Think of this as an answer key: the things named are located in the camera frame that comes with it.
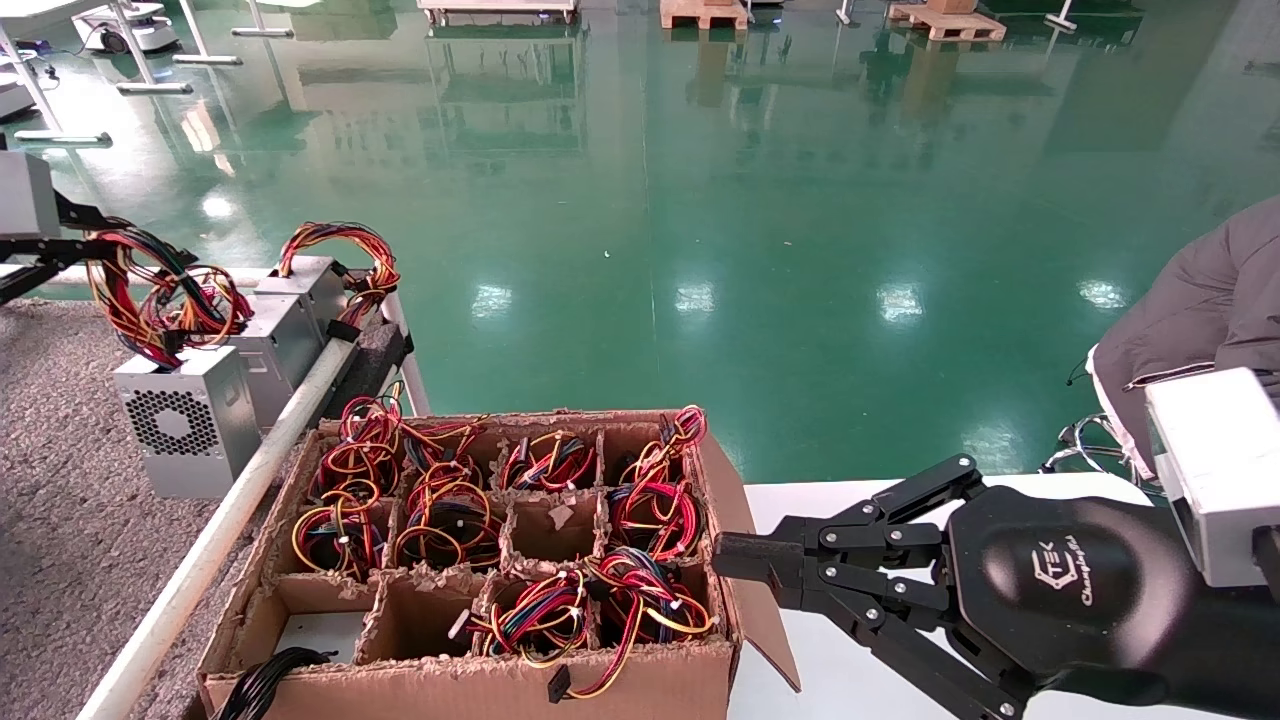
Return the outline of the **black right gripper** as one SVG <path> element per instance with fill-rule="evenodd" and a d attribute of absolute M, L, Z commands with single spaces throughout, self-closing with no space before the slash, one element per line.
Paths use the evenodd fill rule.
<path fill-rule="evenodd" d="M 1025 691 L 1277 716 L 1277 603 L 1260 587 L 1207 585 L 1169 510 L 984 491 L 975 459 L 959 454 L 831 518 L 785 515 L 768 533 L 722 532 L 712 566 L 771 583 L 782 609 L 827 618 L 956 719 L 1023 719 Z M 950 514 L 948 541 L 920 520 L 972 498 Z M 943 589 L 801 575 L 806 565 L 927 568 L 948 544 L 959 611 L 948 642 L 1012 689 L 925 635 L 950 628 Z"/>

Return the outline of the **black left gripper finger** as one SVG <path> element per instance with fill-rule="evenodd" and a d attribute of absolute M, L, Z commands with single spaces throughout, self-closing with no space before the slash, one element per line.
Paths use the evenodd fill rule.
<path fill-rule="evenodd" d="M 33 263 L 3 272 L 1 305 L 35 292 L 70 266 L 101 258 L 101 243 L 88 240 L 1 240 L 1 261 L 32 256 Z"/>
<path fill-rule="evenodd" d="M 59 225 L 69 231 L 92 234 L 134 227 L 127 219 L 105 215 L 93 205 L 74 202 L 59 191 L 55 191 L 55 206 Z"/>

